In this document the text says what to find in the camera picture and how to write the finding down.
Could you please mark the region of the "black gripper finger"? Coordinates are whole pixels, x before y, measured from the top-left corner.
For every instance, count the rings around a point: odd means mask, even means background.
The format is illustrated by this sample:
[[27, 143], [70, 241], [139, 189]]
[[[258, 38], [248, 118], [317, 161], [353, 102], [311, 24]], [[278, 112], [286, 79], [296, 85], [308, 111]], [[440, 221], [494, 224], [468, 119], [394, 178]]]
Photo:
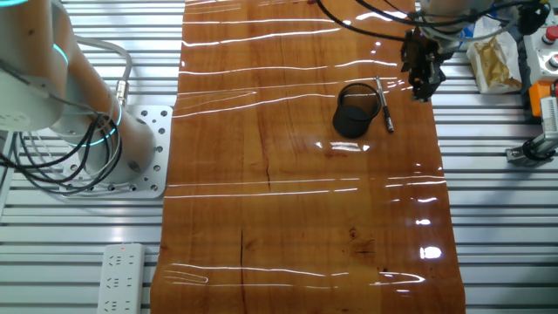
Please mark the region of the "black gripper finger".
[[420, 100], [428, 102], [432, 95], [438, 90], [439, 86], [445, 81], [445, 78], [429, 78], [421, 82]]
[[409, 72], [409, 84], [412, 86], [412, 96], [415, 99], [424, 99], [424, 76], [425, 69], [422, 65], [412, 67]]

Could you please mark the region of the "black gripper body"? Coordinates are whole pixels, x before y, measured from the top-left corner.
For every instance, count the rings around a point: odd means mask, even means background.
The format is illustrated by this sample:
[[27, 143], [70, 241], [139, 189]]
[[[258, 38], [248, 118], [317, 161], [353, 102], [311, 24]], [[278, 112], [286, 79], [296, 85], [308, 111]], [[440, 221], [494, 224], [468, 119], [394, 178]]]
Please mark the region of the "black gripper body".
[[446, 75], [441, 71], [443, 62], [439, 54], [439, 44], [426, 37], [420, 28], [405, 33], [400, 50], [403, 67], [408, 72], [410, 83], [441, 83]]

